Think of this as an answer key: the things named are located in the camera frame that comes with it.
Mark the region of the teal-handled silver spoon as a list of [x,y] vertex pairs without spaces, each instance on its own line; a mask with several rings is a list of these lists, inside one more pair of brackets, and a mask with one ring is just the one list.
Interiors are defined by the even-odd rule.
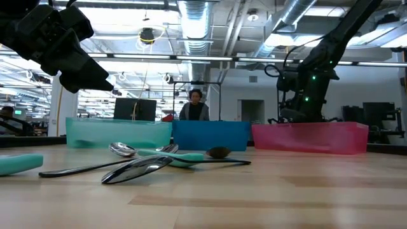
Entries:
[[109,145],[109,150],[113,153],[123,157],[141,157],[152,155],[164,155],[175,158],[169,165],[172,167],[187,168],[196,165],[198,162],[204,160],[204,155],[201,153],[165,153],[161,151],[155,151],[155,149],[134,149],[124,143],[113,142]]
[[0,176],[8,176],[43,165],[43,155],[25,154],[17,156],[0,156]]

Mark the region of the black workstation equipment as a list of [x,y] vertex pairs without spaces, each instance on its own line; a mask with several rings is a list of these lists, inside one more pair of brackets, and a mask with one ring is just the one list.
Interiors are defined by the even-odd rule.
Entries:
[[[359,106],[342,106],[344,121],[354,121],[369,127],[368,142],[376,144],[390,144],[389,136],[404,138],[402,128],[401,108],[395,107],[393,102],[363,102]],[[396,121],[394,128],[385,128],[384,121]]]

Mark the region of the black ceiling device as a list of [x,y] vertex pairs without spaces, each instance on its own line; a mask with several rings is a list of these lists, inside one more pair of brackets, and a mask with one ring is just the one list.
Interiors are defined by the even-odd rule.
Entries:
[[139,39],[142,43],[148,45],[155,42],[155,36],[153,34],[153,28],[145,27],[142,29]]

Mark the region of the black spoon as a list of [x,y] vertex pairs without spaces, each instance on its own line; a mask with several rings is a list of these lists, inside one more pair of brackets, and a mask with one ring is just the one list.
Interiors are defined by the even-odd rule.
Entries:
[[162,169],[172,162],[182,162],[185,164],[198,164],[198,163],[241,163],[242,165],[251,164],[250,161],[246,160],[235,160],[235,159],[222,159],[222,160],[206,160],[200,156],[183,158],[181,156],[175,155],[152,155],[144,156],[139,159],[135,159],[122,165],[114,170],[111,170],[105,174],[102,179],[102,184],[116,184],[129,181],[146,174],[150,174],[156,170]]
[[51,171],[39,172],[38,176],[43,177],[43,178],[55,178],[55,177],[71,176],[71,175],[79,174],[79,173],[82,173],[82,172],[88,172],[88,171],[91,171],[91,170],[100,169],[100,168],[103,168],[103,167],[109,167],[109,166],[112,166],[112,165],[118,165],[118,164],[121,164],[121,163],[130,162],[132,160],[133,160],[133,158],[128,159],[128,160],[118,161],[118,162],[99,164],[99,165],[89,165],[89,166],[76,167],[76,168],[71,168],[71,169],[51,170]]

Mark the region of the silver air duct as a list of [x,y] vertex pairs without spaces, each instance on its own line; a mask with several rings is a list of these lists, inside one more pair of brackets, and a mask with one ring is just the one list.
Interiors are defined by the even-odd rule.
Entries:
[[270,15],[263,29],[264,40],[256,51],[252,54],[255,58],[267,58],[272,51],[283,46],[279,35],[280,30],[294,32],[297,23],[305,15],[305,13],[317,2],[317,0],[286,0],[284,7]]
[[[212,3],[204,1],[178,1],[181,13],[184,48],[187,55],[207,56],[209,43],[206,42],[210,31]],[[190,81],[209,81],[206,64],[188,64]],[[200,89],[203,93],[202,102],[206,101],[208,85],[191,85],[189,90]]]

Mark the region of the blue plastic bin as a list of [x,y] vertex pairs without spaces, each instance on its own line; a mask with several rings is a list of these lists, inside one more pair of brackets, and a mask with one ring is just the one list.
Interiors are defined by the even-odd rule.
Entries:
[[242,121],[177,120],[172,122],[172,136],[181,150],[207,151],[222,146],[231,151],[245,151],[250,127]]

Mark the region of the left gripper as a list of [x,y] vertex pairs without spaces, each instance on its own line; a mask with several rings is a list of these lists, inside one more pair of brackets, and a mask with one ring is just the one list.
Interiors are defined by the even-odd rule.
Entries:
[[18,39],[26,58],[41,65],[46,73],[61,71],[60,83],[71,93],[81,89],[112,91],[109,73],[80,47],[73,29],[65,29],[60,11],[39,5],[18,23]]

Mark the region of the translucent teal plastic bin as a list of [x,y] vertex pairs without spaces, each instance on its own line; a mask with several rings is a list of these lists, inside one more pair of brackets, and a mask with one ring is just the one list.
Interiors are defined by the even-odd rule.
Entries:
[[160,121],[66,118],[70,148],[107,148],[121,142],[133,148],[157,148],[170,143],[172,124]]

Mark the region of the white square pillar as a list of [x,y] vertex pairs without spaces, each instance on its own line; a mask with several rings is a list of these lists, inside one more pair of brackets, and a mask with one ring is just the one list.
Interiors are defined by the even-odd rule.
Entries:
[[78,111],[78,94],[67,91],[61,85],[60,75],[58,73],[52,81],[48,137],[66,135],[66,118],[76,117]]

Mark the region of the black monitor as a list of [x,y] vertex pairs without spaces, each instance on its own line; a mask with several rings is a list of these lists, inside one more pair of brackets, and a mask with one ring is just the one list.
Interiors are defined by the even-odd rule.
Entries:
[[157,101],[149,99],[117,98],[114,119],[155,121]]

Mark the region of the translucent pink plastic bin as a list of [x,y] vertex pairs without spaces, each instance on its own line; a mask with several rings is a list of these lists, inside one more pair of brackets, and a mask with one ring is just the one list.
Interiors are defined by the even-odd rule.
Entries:
[[367,152],[369,127],[357,122],[255,124],[252,134],[257,149],[356,155]]

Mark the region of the black metal gantry frame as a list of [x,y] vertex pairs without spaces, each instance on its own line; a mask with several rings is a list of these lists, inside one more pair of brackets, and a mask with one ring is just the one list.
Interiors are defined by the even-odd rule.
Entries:
[[172,115],[175,116],[175,99],[176,99],[176,85],[178,83],[181,83],[183,87],[185,84],[190,84],[190,85],[217,85],[218,87],[218,95],[219,95],[219,111],[218,111],[218,121],[222,121],[221,118],[221,83],[220,82],[210,82],[210,81],[174,81],[173,82],[173,88],[172,88]]

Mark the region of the gray doorway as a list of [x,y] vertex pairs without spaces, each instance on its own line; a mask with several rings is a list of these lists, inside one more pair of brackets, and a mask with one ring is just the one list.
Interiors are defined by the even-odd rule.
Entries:
[[264,124],[264,100],[241,100],[241,120],[250,124]]

